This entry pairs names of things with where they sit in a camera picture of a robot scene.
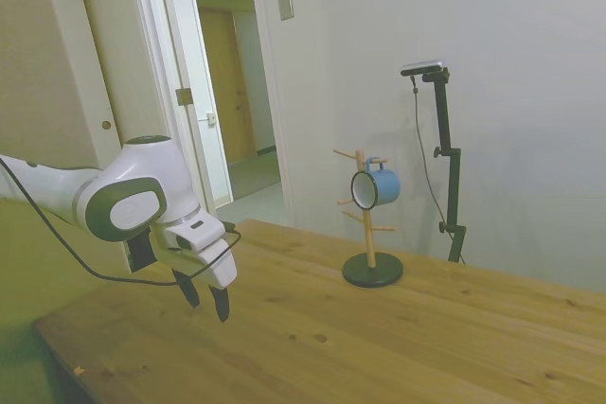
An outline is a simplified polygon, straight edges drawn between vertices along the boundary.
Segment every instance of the wooden door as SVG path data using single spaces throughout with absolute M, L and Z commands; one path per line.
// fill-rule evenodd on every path
M 201 9 L 206 57 L 227 163 L 255 156 L 244 76 L 234 19 L 229 11 Z

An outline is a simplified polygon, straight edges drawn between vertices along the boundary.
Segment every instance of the white wall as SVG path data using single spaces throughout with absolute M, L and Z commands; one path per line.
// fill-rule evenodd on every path
M 401 230 L 379 234 L 379 242 L 447 256 L 423 181 L 410 83 L 398 71 L 440 57 L 452 72 L 453 145 L 463 149 L 459 220 L 469 228 L 468 263 L 606 290 L 601 3 L 294 0 L 295 17 L 284 23 L 274 3 L 284 152 L 298 158 L 288 169 L 298 224 L 361 236 L 355 221 L 332 215 L 353 164 L 330 150 L 363 147 L 391 158 L 402 181 L 399 202 L 374 212 Z M 431 151 L 438 144 L 431 86 L 421 86 L 420 100 Z M 448 160 L 429 164 L 445 205 Z
M 258 37 L 257 16 L 251 12 L 234 11 L 234 24 L 238 34 L 255 144 L 257 150 L 267 149 L 275 146 L 276 140 Z

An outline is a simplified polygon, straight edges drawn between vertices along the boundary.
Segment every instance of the door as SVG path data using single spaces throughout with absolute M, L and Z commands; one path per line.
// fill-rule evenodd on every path
M 208 121 L 217 113 L 217 107 L 196 0 L 164 1 L 181 87 L 190 89 L 193 100 L 193 105 L 186 106 L 193 114 L 190 127 L 198 142 L 197 149 L 204 151 L 211 203 L 220 206 L 233 201 L 233 194 L 223 149 L 222 125 Z
M 200 19 L 225 159 L 237 163 L 255 156 L 256 147 L 234 17 L 229 11 L 202 9 Z

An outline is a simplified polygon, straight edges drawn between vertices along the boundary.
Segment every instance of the light switch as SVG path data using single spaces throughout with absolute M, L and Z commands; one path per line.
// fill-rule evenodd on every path
M 277 0 L 277 5 L 280 10 L 280 19 L 282 21 L 294 18 L 293 0 Z

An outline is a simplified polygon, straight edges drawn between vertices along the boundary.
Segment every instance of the black metal stand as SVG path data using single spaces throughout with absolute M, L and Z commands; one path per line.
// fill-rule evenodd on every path
M 450 174 L 448 182 L 448 207 L 446 212 L 446 225 L 441 221 L 439 231 L 453 234 L 453 244 L 448 260 L 458 262 L 463 249 L 463 240 L 467 233 L 465 226 L 457 224 L 458 215 L 458 188 L 461 171 L 461 149 L 451 147 L 451 131 L 448 122 L 448 104 L 446 102 L 446 84 L 450 78 L 448 68 L 423 75 L 423 82 L 432 82 L 436 90 L 437 126 L 439 128 L 440 147 L 434 150 L 434 157 L 439 155 L 450 158 Z

